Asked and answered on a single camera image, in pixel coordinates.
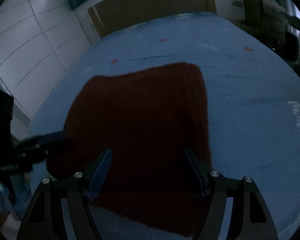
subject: metal screw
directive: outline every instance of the metal screw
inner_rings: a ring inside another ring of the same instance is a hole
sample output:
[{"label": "metal screw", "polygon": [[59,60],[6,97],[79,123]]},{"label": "metal screw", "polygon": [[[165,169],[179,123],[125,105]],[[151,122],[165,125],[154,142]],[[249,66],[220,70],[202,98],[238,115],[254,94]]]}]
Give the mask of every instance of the metal screw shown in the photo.
[{"label": "metal screw", "polygon": [[81,178],[82,176],[83,176],[83,173],[80,172],[80,171],[79,171],[79,172],[76,172],[76,173],[74,174],[74,177],[77,178],[77,179],[78,179],[78,178]]},{"label": "metal screw", "polygon": [[43,184],[48,184],[48,183],[49,183],[49,181],[50,181],[50,179],[49,179],[49,178],[44,178],[44,179],[42,180],[42,183],[43,183]]},{"label": "metal screw", "polygon": [[217,172],[217,171],[211,171],[211,172],[210,172],[210,175],[211,175],[212,177],[219,177],[219,172]]},{"label": "metal screw", "polygon": [[245,180],[246,182],[249,182],[249,183],[252,182],[252,178],[251,178],[250,176],[245,176],[245,177],[244,177],[244,180]]}]

